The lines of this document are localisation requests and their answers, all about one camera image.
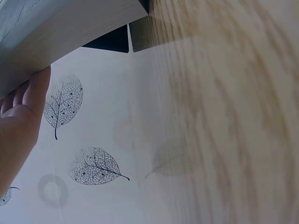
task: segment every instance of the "leaf pattern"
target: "leaf pattern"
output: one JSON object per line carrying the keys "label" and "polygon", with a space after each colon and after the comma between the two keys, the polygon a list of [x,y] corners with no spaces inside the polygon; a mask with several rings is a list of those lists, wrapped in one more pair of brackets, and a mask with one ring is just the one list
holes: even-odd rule
{"label": "leaf pattern", "polygon": [[99,185],[123,176],[114,158],[101,148],[84,147],[71,163],[68,174],[81,184]]}
{"label": "leaf pattern", "polygon": [[83,88],[80,80],[70,75],[62,79],[59,86],[46,97],[44,116],[48,123],[55,129],[57,140],[57,129],[70,122],[77,114],[83,100]]}
{"label": "leaf pattern", "polygon": [[185,139],[172,139],[164,143],[156,152],[152,160],[152,173],[164,176],[177,176],[192,173],[198,166],[194,161],[192,150],[188,150]]}
{"label": "leaf pattern", "polygon": [[9,187],[5,193],[5,195],[1,198],[0,200],[0,206],[3,206],[5,204],[7,204],[7,202],[10,200],[11,198],[11,189],[18,189],[16,187]]}

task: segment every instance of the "wooden surface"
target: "wooden surface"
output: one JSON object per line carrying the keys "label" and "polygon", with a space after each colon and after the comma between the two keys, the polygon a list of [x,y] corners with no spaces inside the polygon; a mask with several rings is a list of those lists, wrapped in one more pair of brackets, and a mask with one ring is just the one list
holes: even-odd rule
{"label": "wooden surface", "polygon": [[0,99],[74,49],[146,15],[139,0],[0,0]]}
{"label": "wooden surface", "polygon": [[299,223],[298,11],[153,0],[131,24],[144,49],[128,83],[147,223]]}

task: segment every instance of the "wallpaper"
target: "wallpaper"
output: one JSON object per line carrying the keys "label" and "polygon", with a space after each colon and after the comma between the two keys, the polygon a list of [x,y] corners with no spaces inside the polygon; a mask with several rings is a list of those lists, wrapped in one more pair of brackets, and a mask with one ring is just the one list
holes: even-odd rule
{"label": "wallpaper", "polygon": [[52,65],[39,140],[0,203],[1,224],[144,223],[127,66],[128,54],[86,48]]}

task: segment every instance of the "black object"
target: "black object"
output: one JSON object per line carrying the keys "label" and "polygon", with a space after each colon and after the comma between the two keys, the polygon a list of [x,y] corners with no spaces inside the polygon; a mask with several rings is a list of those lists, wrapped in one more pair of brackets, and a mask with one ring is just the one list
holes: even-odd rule
{"label": "black object", "polygon": [[125,25],[113,30],[110,33],[100,36],[99,38],[87,43],[83,47],[128,53],[128,27]]}

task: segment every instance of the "black leaf print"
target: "black leaf print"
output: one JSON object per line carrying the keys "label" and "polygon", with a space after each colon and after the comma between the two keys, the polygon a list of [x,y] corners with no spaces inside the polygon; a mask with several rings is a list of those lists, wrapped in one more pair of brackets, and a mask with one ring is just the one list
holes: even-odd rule
{"label": "black leaf print", "polygon": [[96,147],[84,147],[76,155],[68,171],[70,177],[81,184],[99,185],[109,183],[118,176],[123,176],[114,160],[106,151]]}
{"label": "black leaf print", "polygon": [[5,195],[1,198],[0,206],[5,205],[11,198],[11,189],[18,189],[16,187],[9,187],[5,193]]}
{"label": "black leaf print", "polygon": [[80,80],[70,75],[62,79],[59,86],[47,96],[43,114],[48,123],[55,129],[57,140],[57,129],[70,122],[80,109],[83,100],[83,88]]}

